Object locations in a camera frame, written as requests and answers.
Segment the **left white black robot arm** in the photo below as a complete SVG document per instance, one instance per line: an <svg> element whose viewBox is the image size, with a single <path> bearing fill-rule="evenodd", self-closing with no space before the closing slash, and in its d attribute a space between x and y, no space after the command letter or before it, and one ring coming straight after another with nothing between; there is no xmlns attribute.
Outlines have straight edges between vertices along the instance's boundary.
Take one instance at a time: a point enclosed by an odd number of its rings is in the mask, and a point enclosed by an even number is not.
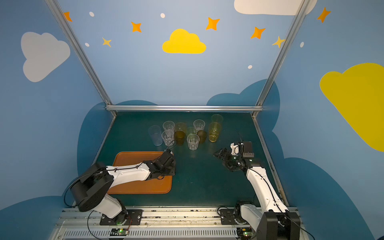
<svg viewBox="0 0 384 240"><path fill-rule="evenodd" d="M96 162L70 186L80 212L102 214L102 226L139 225L141 214L127 210L114 194L166 194L172 187L176 161L164 152L120 152L112 166Z"/></svg>

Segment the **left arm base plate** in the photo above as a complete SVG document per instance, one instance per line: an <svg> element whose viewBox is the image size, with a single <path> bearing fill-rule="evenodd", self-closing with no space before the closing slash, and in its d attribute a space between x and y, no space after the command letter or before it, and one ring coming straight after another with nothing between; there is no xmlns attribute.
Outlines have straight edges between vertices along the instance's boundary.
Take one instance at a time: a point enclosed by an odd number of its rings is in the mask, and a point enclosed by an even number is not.
<svg viewBox="0 0 384 240"><path fill-rule="evenodd" d="M143 210L123 210L114 218L102 214L101 226L138 226L141 223Z"/></svg>

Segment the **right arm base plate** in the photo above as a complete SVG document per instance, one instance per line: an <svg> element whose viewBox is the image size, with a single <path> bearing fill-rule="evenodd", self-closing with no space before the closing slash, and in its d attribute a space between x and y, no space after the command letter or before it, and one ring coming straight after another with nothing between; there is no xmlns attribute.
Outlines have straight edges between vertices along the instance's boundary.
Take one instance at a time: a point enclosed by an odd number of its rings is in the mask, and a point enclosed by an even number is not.
<svg viewBox="0 0 384 240"><path fill-rule="evenodd" d="M219 209L219 216L222 225L238 225L239 222L235 218L234 209Z"/></svg>

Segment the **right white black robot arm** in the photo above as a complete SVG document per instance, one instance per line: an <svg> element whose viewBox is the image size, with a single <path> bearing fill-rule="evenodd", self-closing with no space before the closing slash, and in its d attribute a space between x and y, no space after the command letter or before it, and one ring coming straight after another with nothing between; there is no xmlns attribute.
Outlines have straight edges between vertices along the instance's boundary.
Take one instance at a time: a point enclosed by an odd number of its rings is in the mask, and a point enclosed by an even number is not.
<svg viewBox="0 0 384 240"><path fill-rule="evenodd" d="M251 183L261 208L253 204L237 203L234 219L238 223L249 224L257 240L298 240L301 233L301 221L297 213L291 213L282 202L260 161L253 159L254 154L244 151L242 145L231 150L220 149L214 156L223 161L230 171L243 171Z"/></svg>

